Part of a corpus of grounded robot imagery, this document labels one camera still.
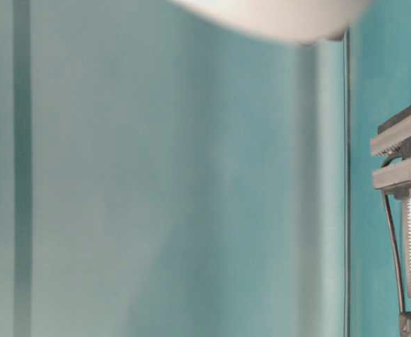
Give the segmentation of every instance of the vertical line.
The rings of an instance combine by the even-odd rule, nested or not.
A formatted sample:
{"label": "vertical line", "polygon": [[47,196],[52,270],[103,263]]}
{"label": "vertical line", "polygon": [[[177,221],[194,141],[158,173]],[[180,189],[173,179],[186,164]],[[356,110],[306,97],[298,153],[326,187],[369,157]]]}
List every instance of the vertical line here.
{"label": "vertical line", "polygon": [[32,139],[29,0],[13,0],[14,337],[31,336]]}
{"label": "vertical line", "polygon": [[344,35],[344,336],[351,334],[351,87],[350,31]]}

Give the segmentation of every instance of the black cable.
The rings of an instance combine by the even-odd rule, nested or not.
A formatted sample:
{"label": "black cable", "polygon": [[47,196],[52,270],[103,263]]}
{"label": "black cable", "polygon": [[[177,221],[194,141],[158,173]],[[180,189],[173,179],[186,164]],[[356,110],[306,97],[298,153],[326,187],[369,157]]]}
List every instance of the black cable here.
{"label": "black cable", "polygon": [[[399,154],[389,155],[383,162],[382,167],[388,166],[394,159],[400,158]],[[400,267],[399,250],[397,248],[396,231],[394,230],[393,216],[391,215],[391,207],[389,206],[389,198],[385,191],[382,190],[382,200],[385,206],[386,219],[388,220],[389,239],[391,241],[391,248],[393,249],[394,266],[396,268],[396,282],[397,295],[399,303],[399,312],[405,312],[405,304],[403,297],[403,283],[402,283],[402,268]]]}

